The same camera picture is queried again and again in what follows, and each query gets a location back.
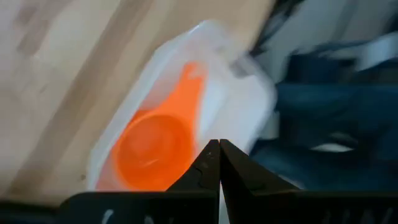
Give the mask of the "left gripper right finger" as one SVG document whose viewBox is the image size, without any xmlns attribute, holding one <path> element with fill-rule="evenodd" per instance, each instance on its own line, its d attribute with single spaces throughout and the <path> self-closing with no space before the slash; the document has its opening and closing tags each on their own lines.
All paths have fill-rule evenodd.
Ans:
<svg viewBox="0 0 398 224">
<path fill-rule="evenodd" d="M 289 203 L 277 195 L 297 188 L 226 139 L 220 140 L 220 180 L 229 224 L 288 222 Z"/>
</svg>

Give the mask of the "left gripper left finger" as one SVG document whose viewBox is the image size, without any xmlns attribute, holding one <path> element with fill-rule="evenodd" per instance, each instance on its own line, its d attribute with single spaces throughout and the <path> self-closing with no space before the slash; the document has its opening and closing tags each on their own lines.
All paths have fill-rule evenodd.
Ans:
<svg viewBox="0 0 398 224">
<path fill-rule="evenodd" d="M 220 143 L 211 140 L 168 193 L 179 196 L 168 224 L 218 224 Z"/>
</svg>

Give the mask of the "orange measuring cup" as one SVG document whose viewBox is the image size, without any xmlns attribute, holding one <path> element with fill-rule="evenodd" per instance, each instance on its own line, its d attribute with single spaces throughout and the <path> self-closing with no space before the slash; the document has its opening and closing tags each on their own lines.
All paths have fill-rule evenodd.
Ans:
<svg viewBox="0 0 398 224">
<path fill-rule="evenodd" d="M 186 63 L 170 95 L 132 119 L 111 148 L 95 190 L 165 191 L 189 169 L 207 72 Z"/>
</svg>

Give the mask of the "white plastic basket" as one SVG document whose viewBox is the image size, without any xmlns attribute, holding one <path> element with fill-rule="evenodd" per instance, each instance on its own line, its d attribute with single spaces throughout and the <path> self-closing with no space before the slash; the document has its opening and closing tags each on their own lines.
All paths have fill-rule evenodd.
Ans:
<svg viewBox="0 0 398 224">
<path fill-rule="evenodd" d="M 195 124 L 193 157 L 211 139 L 227 139 L 243 152 L 250 151 L 274 109 L 274 84 L 250 56 L 239 52 L 221 24 L 203 21 L 164 43 L 146 63 L 90 152 L 88 190 L 127 190 L 127 183 L 117 175 L 116 143 L 132 120 L 161 105 L 189 61 L 201 63 L 208 72 Z"/>
</svg>

